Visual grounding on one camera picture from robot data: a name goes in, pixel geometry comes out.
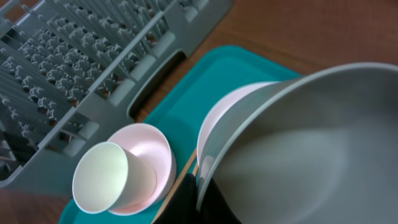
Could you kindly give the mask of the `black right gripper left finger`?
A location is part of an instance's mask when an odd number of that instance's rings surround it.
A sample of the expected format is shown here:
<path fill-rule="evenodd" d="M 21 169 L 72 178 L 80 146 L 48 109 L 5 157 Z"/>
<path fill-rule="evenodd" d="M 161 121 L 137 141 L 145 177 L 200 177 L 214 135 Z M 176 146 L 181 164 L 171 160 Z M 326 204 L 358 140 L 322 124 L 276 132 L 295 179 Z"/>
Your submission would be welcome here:
<path fill-rule="evenodd" d="M 172 196 L 165 210 L 154 224 L 196 223 L 197 184 L 193 174 L 187 174 Z"/>

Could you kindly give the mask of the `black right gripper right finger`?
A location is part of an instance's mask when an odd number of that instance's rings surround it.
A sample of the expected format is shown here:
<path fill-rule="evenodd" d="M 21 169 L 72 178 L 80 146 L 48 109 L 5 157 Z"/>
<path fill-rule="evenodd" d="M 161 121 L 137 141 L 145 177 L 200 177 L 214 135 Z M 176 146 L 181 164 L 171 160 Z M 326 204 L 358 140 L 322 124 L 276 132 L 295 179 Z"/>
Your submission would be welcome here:
<path fill-rule="evenodd" d="M 229 208 L 217 184 L 211 179 L 199 212 L 201 224 L 241 224 Z"/>

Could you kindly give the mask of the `grey bowl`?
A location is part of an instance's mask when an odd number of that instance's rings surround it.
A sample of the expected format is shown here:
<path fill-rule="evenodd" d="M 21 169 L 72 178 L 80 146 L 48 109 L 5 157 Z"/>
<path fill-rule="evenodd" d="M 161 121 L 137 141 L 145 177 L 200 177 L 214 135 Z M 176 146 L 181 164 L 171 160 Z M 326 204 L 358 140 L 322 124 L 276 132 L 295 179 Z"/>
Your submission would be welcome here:
<path fill-rule="evenodd" d="M 213 179 L 241 223 L 397 222 L 397 67 L 352 63 L 262 87 L 240 99 L 206 140 L 223 157 L 198 181 L 200 212 Z"/>

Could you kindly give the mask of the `small pink bowl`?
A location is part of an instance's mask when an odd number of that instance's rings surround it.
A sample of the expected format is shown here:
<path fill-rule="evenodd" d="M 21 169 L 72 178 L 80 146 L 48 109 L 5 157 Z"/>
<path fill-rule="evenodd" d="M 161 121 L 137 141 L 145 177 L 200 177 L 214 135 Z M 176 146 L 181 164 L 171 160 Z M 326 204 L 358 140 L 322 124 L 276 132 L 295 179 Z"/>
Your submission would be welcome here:
<path fill-rule="evenodd" d="M 175 182 L 177 164 L 169 142 L 159 129 L 146 123 L 130 124 L 116 131 L 108 141 L 146 161 L 154 168 L 157 178 L 154 193 L 148 199 L 110 210 L 110 213 L 135 215 L 166 197 Z"/>

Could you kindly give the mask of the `white paper cup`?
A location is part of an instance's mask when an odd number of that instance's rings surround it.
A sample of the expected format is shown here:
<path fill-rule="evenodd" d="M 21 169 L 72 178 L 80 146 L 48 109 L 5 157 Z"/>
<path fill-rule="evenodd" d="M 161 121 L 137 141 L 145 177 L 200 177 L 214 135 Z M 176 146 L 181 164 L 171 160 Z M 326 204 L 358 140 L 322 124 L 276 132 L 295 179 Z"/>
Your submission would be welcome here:
<path fill-rule="evenodd" d="M 101 142 L 79 161 L 72 192 L 78 207 L 97 214 L 145 202 L 155 191 L 154 169 L 113 142 Z"/>

